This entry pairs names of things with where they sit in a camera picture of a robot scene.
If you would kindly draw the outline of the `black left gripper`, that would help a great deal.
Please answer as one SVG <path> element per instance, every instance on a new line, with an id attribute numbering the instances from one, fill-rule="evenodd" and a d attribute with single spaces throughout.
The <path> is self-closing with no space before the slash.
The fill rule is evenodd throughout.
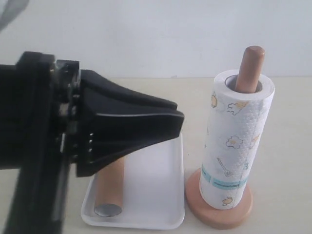
<path id="1" fill-rule="evenodd" d="M 79 62 L 50 54 L 0 67 L 0 167 L 19 170 L 5 234 L 62 233 L 79 85 Z"/>

